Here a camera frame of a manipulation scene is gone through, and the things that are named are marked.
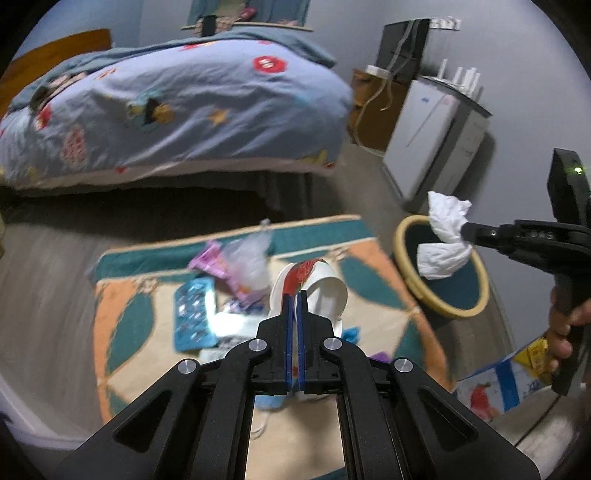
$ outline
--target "wooden headboard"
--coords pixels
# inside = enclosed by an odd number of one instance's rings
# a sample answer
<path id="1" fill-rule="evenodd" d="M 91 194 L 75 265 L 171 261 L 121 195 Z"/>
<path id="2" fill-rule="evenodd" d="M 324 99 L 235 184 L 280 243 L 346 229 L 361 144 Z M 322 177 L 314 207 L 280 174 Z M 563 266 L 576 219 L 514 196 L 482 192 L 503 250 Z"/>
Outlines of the wooden headboard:
<path id="1" fill-rule="evenodd" d="M 0 118 L 18 92 L 59 63 L 81 53 L 109 48 L 111 33 L 104 28 L 54 40 L 13 60 L 0 78 Z"/>

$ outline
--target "metal screw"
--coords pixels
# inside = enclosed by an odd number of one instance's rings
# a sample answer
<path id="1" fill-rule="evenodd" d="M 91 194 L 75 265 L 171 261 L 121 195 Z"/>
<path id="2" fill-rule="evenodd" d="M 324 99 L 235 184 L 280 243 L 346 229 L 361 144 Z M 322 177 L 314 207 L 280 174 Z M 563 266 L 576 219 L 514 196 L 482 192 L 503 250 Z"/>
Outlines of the metal screw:
<path id="1" fill-rule="evenodd" d="M 254 340 L 248 342 L 248 348 L 253 352 L 262 352 L 265 348 L 267 348 L 267 342 L 262 338 L 255 338 Z"/>
<path id="2" fill-rule="evenodd" d="M 343 342 L 341 342 L 340 339 L 336 337 L 329 337 L 324 339 L 322 345 L 324 345 L 324 348 L 326 348 L 327 350 L 338 350 L 343 346 Z"/>
<path id="3" fill-rule="evenodd" d="M 399 358 L 394 362 L 394 368 L 405 374 L 413 369 L 413 363 L 408 358 Z"/>
<path id="4" fill-rule="evenodd" d="M 179 363 L 177 369 L 182 374 L 189 374 L 194 372 L 197 368 L 197 362 L 195 360 L 183 360 Z"/>

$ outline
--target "hand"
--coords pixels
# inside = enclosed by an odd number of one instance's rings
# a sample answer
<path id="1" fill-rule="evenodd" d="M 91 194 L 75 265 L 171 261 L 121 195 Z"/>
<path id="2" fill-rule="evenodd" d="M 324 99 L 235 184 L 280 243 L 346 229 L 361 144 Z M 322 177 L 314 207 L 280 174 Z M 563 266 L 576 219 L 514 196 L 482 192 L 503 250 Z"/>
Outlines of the hand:
<path id="1" fill-rule="evenodd" d="M 570 357 L 573 353 L 573 346 L 566 339 L 571 325 L 586 325 L 587 323 L 591 323 L 591 299 L 575 308 L 570 316 L 565 316 L 556 310 L 554 306 L 556 302 L 556 289 L 552 290 L 550 301 L 552 302 L 552 307 L 550 308 L 550 328 L 546 332 L 546 338 L 551 353 L 548 367 L 551 372 L 554 372 L 560 365 L 560 360 Z"/>

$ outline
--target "bed sheet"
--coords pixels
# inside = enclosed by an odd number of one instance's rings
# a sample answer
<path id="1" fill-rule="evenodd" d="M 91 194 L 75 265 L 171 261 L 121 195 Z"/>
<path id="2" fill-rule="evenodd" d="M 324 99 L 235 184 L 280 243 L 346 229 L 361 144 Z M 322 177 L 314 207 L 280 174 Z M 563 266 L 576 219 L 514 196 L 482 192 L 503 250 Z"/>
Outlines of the bed sheet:
<path id="1" fill-rule="evenodd" d="M 328 68 L 272 41 L 175 46 L 5 116 L 0 176 L 30 189 L 205 170 L 320 172 L 339 152 L 351 104 Z"/>

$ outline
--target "white tissue paper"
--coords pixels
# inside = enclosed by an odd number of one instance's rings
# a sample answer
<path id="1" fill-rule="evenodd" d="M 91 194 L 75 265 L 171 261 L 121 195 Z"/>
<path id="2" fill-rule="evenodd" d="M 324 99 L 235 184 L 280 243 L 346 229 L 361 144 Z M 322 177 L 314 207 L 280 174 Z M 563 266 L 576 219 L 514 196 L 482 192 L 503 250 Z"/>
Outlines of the white tissue paper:
<path id="1" fill-rule="evenodd" d="M 472 245 L 462 239 L 460 231 L 472 204 L 436 192 L 429 192 L 428 199 L 431 229 L 444 243 L 420 244 L 417 268 L 422 277 L 441 280 L 451 277 L 470 260 Z"/>

